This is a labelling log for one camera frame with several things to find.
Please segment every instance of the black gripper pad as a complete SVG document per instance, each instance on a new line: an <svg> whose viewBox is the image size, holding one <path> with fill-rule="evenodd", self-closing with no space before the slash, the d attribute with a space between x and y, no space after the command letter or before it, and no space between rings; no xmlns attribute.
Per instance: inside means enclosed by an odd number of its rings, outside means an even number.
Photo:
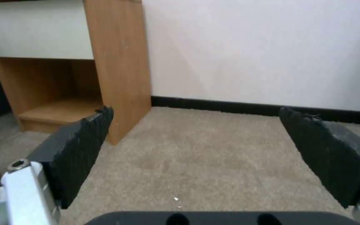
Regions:
<svg viewBox="0 0 360 225"><path fill-rule="evenodd" d="M309 168L344 207L360 198L360 137L342 125L281 108L280 120Z"/></svg>
<svg viewBox="0 0 360 225"><path fill-rule="evenodd" d="M40 162L54 198L70 206L100 152L113 119L112 108L67 124L51 134L27 158Z"/></svg>

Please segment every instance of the black baseboard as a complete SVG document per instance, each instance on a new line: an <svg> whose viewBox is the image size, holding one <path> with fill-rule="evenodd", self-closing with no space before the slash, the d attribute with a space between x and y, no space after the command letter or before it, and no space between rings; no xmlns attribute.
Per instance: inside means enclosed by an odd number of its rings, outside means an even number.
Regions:
<svg viewBox="0 0 360 225"><path fill-rule="evenodd" d="M308 108L280 106L269 104L251 104L238 102L207 101L187 98L172 98L152 96L152 106L170 108L192 108L200 110L220 111L225 113L254 114L263 116L278 116L281 107L290 107L302 113L318 115L325 121L360 124L360 111L337 109Z"/></svg>

